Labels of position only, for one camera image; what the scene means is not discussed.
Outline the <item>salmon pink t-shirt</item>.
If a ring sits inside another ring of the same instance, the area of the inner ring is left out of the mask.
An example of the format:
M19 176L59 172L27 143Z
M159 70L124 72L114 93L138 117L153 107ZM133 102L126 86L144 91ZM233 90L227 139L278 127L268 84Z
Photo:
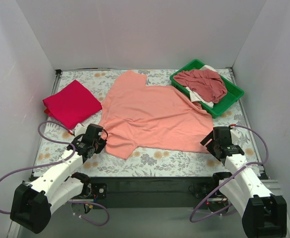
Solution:
M174 87L146 81L129 70L108 91L100 121L106 152L125 160L138 147L205 153L200 142L213 129L211 115Z

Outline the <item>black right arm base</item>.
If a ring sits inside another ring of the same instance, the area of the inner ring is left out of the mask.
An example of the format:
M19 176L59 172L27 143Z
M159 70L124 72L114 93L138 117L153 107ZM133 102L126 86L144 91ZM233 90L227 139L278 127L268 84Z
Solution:
M232 173L230 172L218 172L214 173L211 179L211 183L209 185L202 186L200 188L195 188L195 185L192 185L193 191L188 190L195 196L197 199L201 199L200 202L196 205L193 211L190 214L190 221L191 222L198 222L206 220L212 216L228 216L236 212L236 210L229 211L232 204L229 202L229 199L226 195L224 195L218 186L220 185L221 180L226 180ZM194 220L194 215L199 212L200 208L207 208L210 212L204 213L206 216Z

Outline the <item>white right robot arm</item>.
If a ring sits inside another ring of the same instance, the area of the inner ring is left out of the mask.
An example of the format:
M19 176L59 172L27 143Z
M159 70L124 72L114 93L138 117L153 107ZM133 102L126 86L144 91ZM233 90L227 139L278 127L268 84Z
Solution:
M228 173L216 174L207 195L225 196L242 218L243 230L249 238L284 238L287 235L287 202L275 195L259 179L244 151L233 144L238 136L236 125L218 126L200 142Z

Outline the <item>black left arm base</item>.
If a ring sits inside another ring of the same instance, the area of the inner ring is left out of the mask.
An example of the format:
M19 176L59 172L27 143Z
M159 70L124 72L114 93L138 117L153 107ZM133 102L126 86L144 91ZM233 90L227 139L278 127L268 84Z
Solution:
M83 184L82 191L74 196L74 199L96 203L98 199L106 198L107 185L105 183L93 183L88 175L79 172L75 172L71 178L78 179Z

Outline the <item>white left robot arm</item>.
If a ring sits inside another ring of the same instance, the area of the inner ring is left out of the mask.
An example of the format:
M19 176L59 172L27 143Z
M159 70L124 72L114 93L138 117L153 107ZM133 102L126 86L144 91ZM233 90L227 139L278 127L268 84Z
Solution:
M88 213L97 199L105 198L106 185L93 184L89 176L76 171L87 159L99 154L107 140L103 127L78 124L75 138L67 146L58 164L29 184L21 184L14 192L10 218L35 234L44 230L52 214L74 197L84 199Z

